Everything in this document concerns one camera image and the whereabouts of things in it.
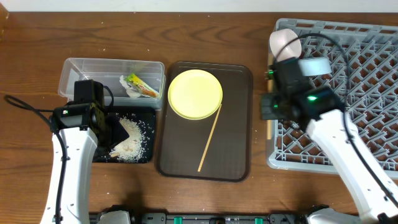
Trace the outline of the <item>wooden chopstick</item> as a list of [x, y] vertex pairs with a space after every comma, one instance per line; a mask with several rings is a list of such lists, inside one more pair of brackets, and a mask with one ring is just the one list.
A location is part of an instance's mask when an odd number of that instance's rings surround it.
[[[271, 53], [268, 54], [267, 57], [267, 65], [271, 66], [273, 63], [273, 55]], [[270, 78], [267, 78], [267, 92], [271, 93], [272, 92], [272, 87], [273, 87], [273, 80]], [[270, 140], [272, 138], [272, 120], [267, 120], [267, 140]]]
[[220, 104], [220, 106], [219, 106], [219, 108], [218, 108], [218, 111], [217, 111], [217, 113], [216, 113], [215, 120], [214, 120], [213, 125], [212, 125], [212, 127], [211, 127], [211, 131], [210, 131], [210, 133], [209, 133], [208, 140], [207, 140], [207, 142], [206, 142], [206, 146], [205, 146], [205, 149], [204, 149], [204, 151], [203, 151], [203, 154], [202, 154], [201, 161], [200, 161], [200, 164], [199, 164], [199, 166], [198, 166], [197, 172], [201, 172], [201, 169], [202, 169], [202, 167], [203, 167], [203, 163], [204, 163], [204, 161], [205, 161], [205, 157], [206, 157], [206, 154], [207, 154], [207, 152], [208, 152], [208, 148], [209, 148], [209, 146], [210, 146], [210, 142], [211, 142], [211, 139], [212, 139], [212, 137], [213, 137], [214, 130], [215, 130], [215, 128], [216, 128], [216, 124], [217, 124], [217, 122], [218, 122], [218, 117], [219, 117], [221, 108], [222, 108], [222, 104]]

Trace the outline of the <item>light blue bowl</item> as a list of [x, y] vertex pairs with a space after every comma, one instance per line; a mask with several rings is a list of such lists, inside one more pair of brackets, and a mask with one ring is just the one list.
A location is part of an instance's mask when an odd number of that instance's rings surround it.
[[298, 65], [306, 77], [324, 75], [332, 72], [330, 61], [326, 57], [304, 58]]

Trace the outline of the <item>yellow plate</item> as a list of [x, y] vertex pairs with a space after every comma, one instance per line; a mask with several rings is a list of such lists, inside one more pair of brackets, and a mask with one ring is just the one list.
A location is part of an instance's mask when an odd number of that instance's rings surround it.
[[211, 116], [222, 100], [220, 81], [210, 72], [199, 69], [179, 73], [168, 90], [168, 101], [173, 111], [190, 120]]

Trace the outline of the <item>green snack wrapper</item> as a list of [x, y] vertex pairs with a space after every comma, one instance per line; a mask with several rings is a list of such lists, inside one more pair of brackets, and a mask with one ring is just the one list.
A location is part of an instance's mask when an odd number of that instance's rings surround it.
[[159, 95], [158, 91], [154, 90], [135, 73], [130, 74], [124, 80], [129, 86], [133, 87], [133, 89], [137, 90], [140, 94], [144, 96], [147, 96], [149, 98], [157, 98]]

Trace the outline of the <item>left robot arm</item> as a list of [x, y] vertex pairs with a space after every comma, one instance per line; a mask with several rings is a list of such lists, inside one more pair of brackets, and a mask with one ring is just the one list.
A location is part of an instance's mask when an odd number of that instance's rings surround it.
[[93, 103], [55, 108], [53, 166], [41, 223], [89, 223], [88, 197], [95, 151], [129, 137], [119, 118]]

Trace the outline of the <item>rice and food scraps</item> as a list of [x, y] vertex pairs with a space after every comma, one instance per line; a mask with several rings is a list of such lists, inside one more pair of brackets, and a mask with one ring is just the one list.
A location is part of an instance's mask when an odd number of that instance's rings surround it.
[[133, 120], [122, 117], [119, 121], [129, 137], [112, 149], [109, 155], [121, 162], [137, 162], [144, 153], [142, 147], [144, 135], [139, 125]]

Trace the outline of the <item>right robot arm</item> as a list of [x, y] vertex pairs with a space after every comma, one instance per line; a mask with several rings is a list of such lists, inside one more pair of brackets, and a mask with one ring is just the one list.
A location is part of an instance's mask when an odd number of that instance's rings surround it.
[[397, 223], [397, 185], [371, 154], [331, 88], [266, 93], [261, 113], [264, 120], [297, 123], [321, 148], [349, 190], [361, 223]]

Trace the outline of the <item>white tissue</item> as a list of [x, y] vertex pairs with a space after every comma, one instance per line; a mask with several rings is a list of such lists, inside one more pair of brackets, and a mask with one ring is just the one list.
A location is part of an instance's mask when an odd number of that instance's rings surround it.
[[138, 98], [142, 96], [142, 93], [133, 84], [130, 84], [123, 75], [119, 77], [119, 82], [130, 98]]

